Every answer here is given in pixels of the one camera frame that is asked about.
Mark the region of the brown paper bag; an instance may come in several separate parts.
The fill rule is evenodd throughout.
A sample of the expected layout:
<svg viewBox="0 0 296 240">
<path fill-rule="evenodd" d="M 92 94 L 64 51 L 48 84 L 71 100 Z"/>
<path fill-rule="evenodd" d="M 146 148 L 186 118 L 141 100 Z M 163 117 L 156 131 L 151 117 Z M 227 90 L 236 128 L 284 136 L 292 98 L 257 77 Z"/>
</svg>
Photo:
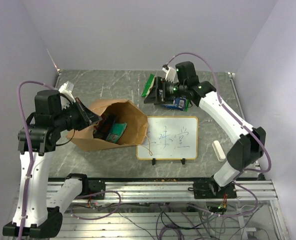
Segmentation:
<svg viewBox="0 0 296 240">
<path fill-rule="evenodd" d="M 102 120 L 84 130 L 71 130 L 66 138 L 84 151 L 140 145 L 147 135 L 148 119 L 126 99 L 101 99 L 89 109 Z"/>
</svg>

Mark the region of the dark blue snack bag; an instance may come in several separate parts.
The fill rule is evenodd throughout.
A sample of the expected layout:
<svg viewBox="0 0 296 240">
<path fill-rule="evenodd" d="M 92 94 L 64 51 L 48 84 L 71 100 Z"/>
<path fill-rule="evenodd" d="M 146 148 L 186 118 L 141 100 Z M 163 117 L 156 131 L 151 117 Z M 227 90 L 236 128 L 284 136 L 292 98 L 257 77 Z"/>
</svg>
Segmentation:
<svg viewBox="0 0 296 240">
<path fill-rule="evenodd" d="M 184 97 L 176 97 L 172 103 L 162 104 L 161 106 L 171 110 L 180 110 L 186 112 L 189 108 L 190 101 Z"/>
</svg>

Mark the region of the green Chuba chips bag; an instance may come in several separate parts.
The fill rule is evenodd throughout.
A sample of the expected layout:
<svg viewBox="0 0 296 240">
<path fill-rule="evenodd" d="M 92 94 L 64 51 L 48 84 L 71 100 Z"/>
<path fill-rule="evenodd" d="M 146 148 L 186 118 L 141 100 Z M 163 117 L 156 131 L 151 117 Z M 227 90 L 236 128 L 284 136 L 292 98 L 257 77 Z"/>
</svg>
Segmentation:
<svg viewBox="0 0 296 240">
<path fill-rule="evenodd" d="M 141 97 L 145 98 L 147 95 L 149 95 L 149 93 L 151 92 L 154 86 L 154 83 L 155 83 L 155 75 L 150 74 L 148 80 L 145 83 Z"/>
</svg>

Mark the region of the blue Kettle chips bag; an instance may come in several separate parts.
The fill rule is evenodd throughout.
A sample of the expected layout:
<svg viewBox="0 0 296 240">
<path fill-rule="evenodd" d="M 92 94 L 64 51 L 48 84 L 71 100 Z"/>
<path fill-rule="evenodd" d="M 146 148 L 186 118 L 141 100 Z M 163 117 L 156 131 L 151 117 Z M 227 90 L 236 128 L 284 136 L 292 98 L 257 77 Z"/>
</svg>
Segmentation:
<svg viewBox="0 0 296 240">
<path fill-rule="evenodd" d="M 93 138 L 106 140 L 110 134 L 110 130 L 115 123 L 116 115 L 112 113 L 103 113 L 102 120 L 94 125 Z"/>
</svg>

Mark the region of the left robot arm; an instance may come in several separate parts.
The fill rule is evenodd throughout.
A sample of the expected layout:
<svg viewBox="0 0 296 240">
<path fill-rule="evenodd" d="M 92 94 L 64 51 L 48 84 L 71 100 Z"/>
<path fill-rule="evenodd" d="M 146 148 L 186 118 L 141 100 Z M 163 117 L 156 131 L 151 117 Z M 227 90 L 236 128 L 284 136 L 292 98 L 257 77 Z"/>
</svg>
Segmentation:
<svg viewBox="0 0 296 240">
<path fill-rule="evenodd" d="M 49 239 L 58 235 L 63 213 L 72 200 L 85 198 L 90 191 L 87 176 L 71 173 L 63 186 L 47 199 L 48 177 L 54 152 L 63 131 L 81 131 L 101 117 L 70 90 L 43 90 L 35 96 L 35 111 L 24 119 L 18 133 L 21 182 L 18 205 L 3 235 L 20 239 L 29 236 Z"/>
</svg>

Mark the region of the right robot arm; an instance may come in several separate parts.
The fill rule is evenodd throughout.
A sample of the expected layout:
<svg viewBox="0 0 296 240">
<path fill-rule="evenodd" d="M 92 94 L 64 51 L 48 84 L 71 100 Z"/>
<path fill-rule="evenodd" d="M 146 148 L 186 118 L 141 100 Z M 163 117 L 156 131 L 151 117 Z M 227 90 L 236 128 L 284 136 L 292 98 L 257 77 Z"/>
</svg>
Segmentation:
<svg viewBox="0 0 296 240">
<path fill-rule="evenodd" d="M 224 165 L 203 186 L 192 189 L 195 194 L 221 198 L 246 167 L 263 156 L 266 132 L 237 115 L 210 82 L 199 81 L 192 62 L 184 61 L 175 67 L 165 64 L 163 71 L 165 77 L 155 76 L 147 81 L 144 103 L 161 105 L 171 103 L 176 97 L 186 98 L 210 115 L 233 143 Z"/>
</svg>

